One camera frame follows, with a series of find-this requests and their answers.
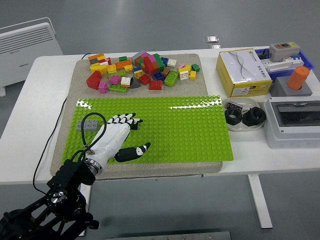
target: white plate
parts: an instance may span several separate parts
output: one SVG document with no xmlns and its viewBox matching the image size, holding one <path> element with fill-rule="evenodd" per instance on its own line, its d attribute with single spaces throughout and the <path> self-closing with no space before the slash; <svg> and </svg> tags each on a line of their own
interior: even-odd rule
<svg viewBox="0 0 320 240">
<path fill-rule="evenodd" d="M 245 114 L 247 111 L 249 111 L 250 109 L 252 109 L 253 107 L 258 107 L 260 108 L 259 104 L 252 100 L 251 98 L 248 97 L 230 97 L 230 98 L 226 98 L 225 100 L 222 101 L 222 106 L 223 106 L 223 110 L 226 111 L 227 110 L 227 105 L 228 102 L 234 102 L 237 104 L 241 104 L 243 106 L 242 108 L 242 115 Z M 230 124 L 226 124 L 228 129 L 230 131 L 234 131 L 234 132 L 240 132 L 240 131 L 251 131 L 254 129 L 258 129 L 260 128 L 264 123 L 260 123 L 258 125 L 255 126 L 247 126 L 245 124 L 241 122 L 239 122 L 236 125 L 230 125 Z"/>
</svg>

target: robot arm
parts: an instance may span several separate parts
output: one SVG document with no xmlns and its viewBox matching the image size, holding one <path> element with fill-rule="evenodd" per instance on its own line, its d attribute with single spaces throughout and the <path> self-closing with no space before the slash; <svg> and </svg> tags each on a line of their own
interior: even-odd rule
<svg viewBox="0 0 320 240">
<path fill-rule="evenodd" d="M 89 113 L 82 122 L 90 115 L 101 116 L 104 121 L 91 145 L 84 144 L 85 150 L 78 150 L 65 161 L 48 181 L 50 190 L 44 197 L 24 209 L 4 213 L 0 220 L 1 240 L 74 240 L 88 227 L 98 229 L 99 222 L 86 212 L 86 200 L 78 190 L 80 184 L 92 185 L 95 175 L 106 168 L 110 158 L 115 157 L 118 162 L 140 158 L 151 144 L 147 142 L 143 146 L 120 149 L 130 130 L 142 122 L 133 118 L 135 113 L 115 115 L 109 121 L 100 113 Z M 81 153 L 80 157 L 74 162 L 78 153 Z M 33 217 L 33 212 L 42 206 L 45 207 L 42 213 Z M 55 218 L 41 225 L 50 214 Z M 73 224 L 63 231 L 65 224 L 71 221 Z"/>
</svg>

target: table leg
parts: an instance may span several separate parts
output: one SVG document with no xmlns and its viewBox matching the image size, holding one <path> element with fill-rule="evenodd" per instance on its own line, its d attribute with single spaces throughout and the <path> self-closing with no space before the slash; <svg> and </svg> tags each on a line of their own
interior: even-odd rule
<svg viewBox="0 0 320 240">
<path fill-rule="evenodd" d="M 89 208 L 91 186 L 84 185 L 83 183 L 81 183 L 80 192 L 82 193 L 82 195 L 85 198 L 86 207 Z M 82 233 L 80 233 L 79 237 L 83 237 L 85 235 L 85 233 L 86 233 L 86 230 L 84 230 Z"/>
<path fill-rule="evenodd" d="M 262 229 L 272 229 L 272 223 L 265 200 L 264 192 L 260 184 L 258 174 L 248 174 L 248 179 L 251 187 L 251 192 L 255 204 L 256 213 L 258 214 L 260 227 Z"/>
</svg>

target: black hex nut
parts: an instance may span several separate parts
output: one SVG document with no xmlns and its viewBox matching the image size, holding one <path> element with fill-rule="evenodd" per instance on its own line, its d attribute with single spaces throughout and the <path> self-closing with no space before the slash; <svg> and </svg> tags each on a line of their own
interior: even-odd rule
<svg viewBox="0 0 320 240">
<path fill-rule="evenodd" d="M 242 112 L 237 108 L 228 108 L 224 112 L 225 121 L 232 126 L 241 122 Z"/>
<path fill-rule="evenodd" d="M 248 127 L 256 126 L 264 122 L 267 119 L 265 111 L 255 106 L 250 108 L 242 117 L 242 123 Z"/>
</svg>

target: green baseplate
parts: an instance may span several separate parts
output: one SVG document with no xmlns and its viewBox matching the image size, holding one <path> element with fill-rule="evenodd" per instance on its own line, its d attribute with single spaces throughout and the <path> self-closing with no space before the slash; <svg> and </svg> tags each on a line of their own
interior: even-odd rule
<svg viewBox="0 0 320 240">
<path fill-rule="evenodd" d="M 234 159 L 224 110 L 219 96 L 138 97 L 79 99 L 71 123 L 62 162 L 83 149 L 77 122 L 91 112 L 108 121 L 117 114 L 136 113 L 142 119 L 138 130 L 131 130 L 122 148 L 147 142 L 151 147 L 140 158 L 127 163 L 216 162 Z M 102 119 L 94 115 L 89 119 Z M 85 132 L 91 143 L 97 132 Z M 108 164 L 116 164 L 114 158 Z"/>
</svg>

